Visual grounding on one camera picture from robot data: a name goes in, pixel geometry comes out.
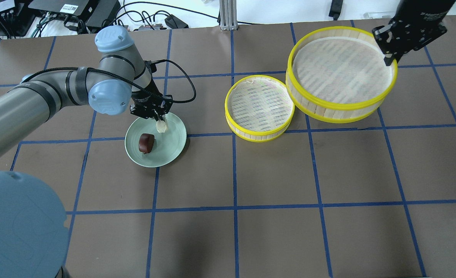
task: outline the blue joint cap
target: blue joint cap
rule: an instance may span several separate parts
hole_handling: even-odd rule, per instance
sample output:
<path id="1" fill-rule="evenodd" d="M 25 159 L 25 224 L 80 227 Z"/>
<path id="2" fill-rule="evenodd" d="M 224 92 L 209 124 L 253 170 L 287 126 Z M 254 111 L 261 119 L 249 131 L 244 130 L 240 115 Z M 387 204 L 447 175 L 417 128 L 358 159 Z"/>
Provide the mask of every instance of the blue joint cap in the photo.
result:
<path id="1" fill-rule="evenodd" d="M 66 218 L 43 181 L 0 171 L 0 277 L 55 277 L 67 253 Z"/>
<path id="2" fill-rule="evenodd" d="M 100 30 L 94 39 L 97 50 L 101 53 L 120 51 L 134 45 L 129 32 L 119 25 L 108 26 Z"/>
<path id="3" fill-rule="evenodd" d="M 22 80 L 20 80 L 20 83 L 19 84 L 22 84 L 22 82 L 27 79 L 29 76 L 31 76 L 32 74 L 27 74 L 26 76 L 22 77 Z"/>
<path id="4" fill-rule="evenodd" d="M 121 80 L 108 79 L 92 86 L 89 105 L 101 114 L 118 115 L 127 109 L 131 96 L 130 85 Z"/>

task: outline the black box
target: black box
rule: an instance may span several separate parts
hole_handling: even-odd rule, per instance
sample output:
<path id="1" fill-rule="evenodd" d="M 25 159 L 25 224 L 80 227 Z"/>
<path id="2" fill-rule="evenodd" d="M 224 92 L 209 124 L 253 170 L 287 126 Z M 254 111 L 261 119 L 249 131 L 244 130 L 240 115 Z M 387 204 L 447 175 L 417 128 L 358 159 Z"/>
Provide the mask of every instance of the black box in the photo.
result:
<path id="1" fill-rule="evenodd" d="M 31 9 L 58 14 L 56 19 L 65 20 L 68 14 L 73 16 L 71 22 L 78 20 L 87 21 L 94 9 L 96 9 L 98 0 L 33 0 L 29 4 Z"/>
<path id="2" fill-rule="evenodd" d="M 99 32 L 102 29 L 103 23 L 106 23 L 104 26 L 110 25 L 114 21 L 119 9 L 120 2 L 118 0 L 99 1 L 89 20 L 85 23 L 90 33 Z"/>

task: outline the black strap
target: black strap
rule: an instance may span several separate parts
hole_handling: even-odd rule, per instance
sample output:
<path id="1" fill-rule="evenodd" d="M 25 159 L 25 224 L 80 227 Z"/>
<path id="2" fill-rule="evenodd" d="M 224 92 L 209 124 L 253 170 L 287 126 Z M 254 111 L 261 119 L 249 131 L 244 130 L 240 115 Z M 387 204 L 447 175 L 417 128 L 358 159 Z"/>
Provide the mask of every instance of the black strap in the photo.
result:
<path id="1" fill-rule="evenodd" d="M 48 85 L 48 86 L 50 86 L 55 92 L 57 92 L 57 95 L 58 95 L 58 97 L 60 98 L 60 109 L 58 109 L 58 111 L 60 111 L 60 110 L 63 108 L 63 99 L 61 98 L 61 95 L 60 95 L 60 93 L 58 92 L 58 90 L 55 88 L 55 86 L 49 84 L 49 83 L 46 82 L 46 81 L 42 81 L 42 80 L 38 80 L 38 81 L 39 81 L 39 82 L 42 82 L 42 83 L 44 83 L 44 84 L 46 84 L 46 85 Z"/>
<path id="2" fill-rule="evenodd" d="M 33 90 L 34 92 L 38 93 L 42 98 L 44 98 L 44 100 L 46 101 L 46 103 L 49 107 L 49 117 L 46 121 L 51 119 L 56 114 L 56 112 L 57 112 L 56 111 L 56 102 L 54 101 L 51 93 L 49 93 L 44 86 L 41 86 L 41 85 L 33 83 L 33 82 L 25 82 L 25 83 L 22 83 L 16 87 L 14 87 L 12 90 L 14 90 L 16 88 L 21 88 L 21 87 Z"/>
<path id="3" fill-rule="evenodd" d="M 75 89 L 76 89 L 76 96 L 81 103 L 88 103 L 89 102 L 89 92 L 87 91 L 87 67 L 80 67 L 76 70 L 76 77 L 75 77 Z"/>
<path id="4" fill-rule="evenodd" d="M 65 79 L 65 89 L 67 90 L 67 95 L 68 95 L 68 98 L 70 99 L 70 101 L 75 105 L 80 105 L 75 101 L 75 99 L 72 95 L 72 92 L 70 90 L 70 76 L 72 75 L 72 73 L 73 73 L 73 71 L 69 71 L 67 74 L 67 77 Z"/>

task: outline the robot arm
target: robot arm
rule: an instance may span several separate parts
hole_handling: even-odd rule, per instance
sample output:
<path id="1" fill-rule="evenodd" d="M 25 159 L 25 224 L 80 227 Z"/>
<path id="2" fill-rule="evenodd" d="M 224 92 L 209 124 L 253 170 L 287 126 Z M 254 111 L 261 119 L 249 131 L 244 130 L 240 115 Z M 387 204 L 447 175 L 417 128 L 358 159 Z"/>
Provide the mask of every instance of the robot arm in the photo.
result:
<path id="1" fill-rule="evenodd" d="M 447 32 L 442 20 L 456 0 L 401 0 L 396 15 L 386 26 L 372 30 L 390 66 L 411 50 L 418 51 Z"/>
<path id="2" fill-rule="evenodd" d="M 143 61 L 127 31 L 106 27 L 95 42 L 102 53 L 98 69 L 42 71 L 0 97 L 0 156 L 65 106 L 90 105 L 99 113 L 117 115 L 132 98 L 132 114 L 163 120 L 173 100 L 159 92 L 152 80 L 154 63 Z"/>

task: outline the brown table surface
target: brown table surface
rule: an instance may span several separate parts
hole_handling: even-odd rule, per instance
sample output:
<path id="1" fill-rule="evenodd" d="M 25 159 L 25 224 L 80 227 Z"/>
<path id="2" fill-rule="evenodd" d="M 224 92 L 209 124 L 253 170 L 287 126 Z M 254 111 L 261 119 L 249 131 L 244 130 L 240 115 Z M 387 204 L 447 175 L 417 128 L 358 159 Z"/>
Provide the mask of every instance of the brown table surface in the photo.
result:
<path id="1" fill-rule="evenodd" d="M 387 20 L 133 32 L 144 59 L 170 58 L 197 99 L 175 104 L 188 138 L 157 169 L 124 150 L 135 117 L 66 107 L 0 158 L 0 170 L 41 178 L 68 219 L 74 278 L 456 277 L 456 16 L 448 33 L 404 56 L 378 110 L 351 124 L 300 111 L 275 141 L 231 133 L 234 81 L 284 80 L 295 41 L 313 30 Z M 26 74 L 97 67 L 94 35 L 0 41 L 0 95 Z M 188 98 L 186 79 L 159 67 L 159 88 Z"/>

